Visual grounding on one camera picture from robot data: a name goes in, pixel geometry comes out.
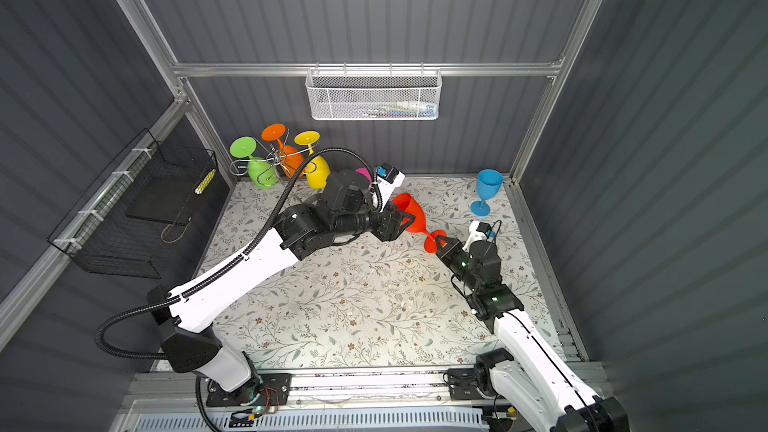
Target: black wire basket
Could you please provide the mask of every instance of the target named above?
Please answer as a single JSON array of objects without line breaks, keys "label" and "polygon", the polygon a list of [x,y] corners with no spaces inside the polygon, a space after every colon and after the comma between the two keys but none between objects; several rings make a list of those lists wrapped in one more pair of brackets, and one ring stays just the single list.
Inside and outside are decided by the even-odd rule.
[{"label": "black wire basket", "polygon": [[85,217],[71,238],[62,239],[62,224],[48,237],[86,272],[161,278],[178,268],[178,249],[197,209],[226,200],[208,187],[221,177],[207,149],[152,142],[127,170],[114,173],[92,209],[78,212]]}]

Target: vent grille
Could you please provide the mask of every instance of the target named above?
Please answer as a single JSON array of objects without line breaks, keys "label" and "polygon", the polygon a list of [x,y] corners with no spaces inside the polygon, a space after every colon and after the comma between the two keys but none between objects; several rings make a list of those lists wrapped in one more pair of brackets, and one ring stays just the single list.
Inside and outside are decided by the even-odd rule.
[{"label": "vent grille", "polygon": [[[482,421],[482,410],[469,407],[362,408],[340,410],[281,410],[259,418],[253,427],[228,427],[231,412],[209,412],[211,420],[222,430],[328,430],[329,428],[435,427],[435,430],[488,430]],[[198,414],[142,414],[136,432],[164,430],[208,430]]]}]

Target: black joint housing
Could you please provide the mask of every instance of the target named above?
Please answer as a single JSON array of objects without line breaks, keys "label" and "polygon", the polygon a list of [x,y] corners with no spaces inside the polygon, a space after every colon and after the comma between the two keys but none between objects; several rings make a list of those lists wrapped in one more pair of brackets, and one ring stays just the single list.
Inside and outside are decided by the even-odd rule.
[{"label": "black joint housing", "polygon": [[596,402],[576,410],[565,408],[554,432],[629,432],[627,411],[616,398],[596,398]]},{"label": "black joint housing", "polygon": [[[147,292],[148,304],[162,302],[167,298],[168,298],[168,288],[164,287],[163,285],[159,285],[153,288],[152,290],[150,290],[149,292]],[[170,320],[171,318],[170,309],[168,307],[163,307],[156,311],[152,311],[152,318],[154,318],[154,322],[157,325],[160,325],[163,322]]]},{"label": "black joint housing", "polygon": [[494,333],[493,325],[496,317],[501,317],[504,312],[524,310],[520,299],[509,289],[506,284],[496,284],[467,296],[467,305],[475,310],[475,317],[483,321],[491,333]]},{"label": "black joint housing", "polygon": [[174,372],[191,372],[210,362],[221,349],[214,326],[195,333],[178,328],[172,321],[159,325],[161,347]]},{"label": "black joint housing", "polygon": [[437,258],[462,282],[469,272],[469,254],[462,249],[462,243],[454,237],[437,236]]},{"label": "black joint housing", "polygon": [[480,232],[481,234],[485,234],[486,237],[488,236],[488,234],[491,233],[491,230],[492,230],[491,224],[488,224],[486,222],[480,222],[478,224],[477,231]]},{"label": "black joint housing", "polygon": [[478,389],[488,397],[496,395],[496,390],[491,383],[491,369],[499,362],[513,360],[512,354],[505,348],[498,348],[480,354],[475,358],[475,378]]},{"label": "black joint housing", "polygon": [[481,289],[502,283],[502,260],[493,242],[478,240],[469,246],[469,268],[475,283],[472,289]]},{"label": "black joint housing", "polygon": [[368,178],[354,170],[342,170],[328,176],[320,201],[332,212],[358,213],[366,203]]}]

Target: floral tablecloth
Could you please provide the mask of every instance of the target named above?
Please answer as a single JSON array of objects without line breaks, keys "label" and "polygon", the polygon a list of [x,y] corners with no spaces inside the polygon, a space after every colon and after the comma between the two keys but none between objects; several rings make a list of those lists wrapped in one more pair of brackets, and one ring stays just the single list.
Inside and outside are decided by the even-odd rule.
[{"label": "floral tablecloth", "polygon": [[[282,191],[239,182],[200,273],[251,240]],[[315,192],[303,184],[294,196]],[[474,180],[406,179],[400,192],[422,206],[430,231],[466,238],[475,218],[469,211],[477,200]],[[497,246],[504,283],[562,353],[504,191],[488,203],[492,213],[483,220],[502,220]],[[500,344],[456,294],[447,268],[424,251],[424,237],[405,232],[382,243],[365,234],[315,252],[245,294],[214,326],[260,369],[472,363]],[[161,361],[158,369],[170,368]]]}]

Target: metal rail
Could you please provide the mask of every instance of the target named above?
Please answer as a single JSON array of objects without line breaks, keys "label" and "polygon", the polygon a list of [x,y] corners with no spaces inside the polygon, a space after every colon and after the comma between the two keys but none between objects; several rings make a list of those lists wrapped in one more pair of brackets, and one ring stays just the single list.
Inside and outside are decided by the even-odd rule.
[{"label": "metal rail", "polygon": [[168,45],[160,27],[149,13],[149,6],[144,0],[116,0],[118,5],[128,18],[128,22],[136,31],[141,43],[147,50],[149,57],[163,76],[168,88],[177,95],[181,92],[181,85],[175,79],[170,64],[176,62],[176,57]]},{"label": "metal rail", "polygon": [[[573,362],[569,367],[603,397],[613,395],[600,362]],[[490,405],[493,399],[451,402],[442,375],[452,365],[262,370],[291,374],[291,409],[398,407],[433,405]],[[185,412],[194,404],[195,376],[175,372],[136,374],[123,399],[120,414],[129,412]],[[503,398],[499,404],[505,404]]]},{"label": "metal rail", "polygon": [[177,63],[178,77],[304,77],[311,70],[356,75],[418,75],[440,69],[443,76],[555,77],[557,63]]}]

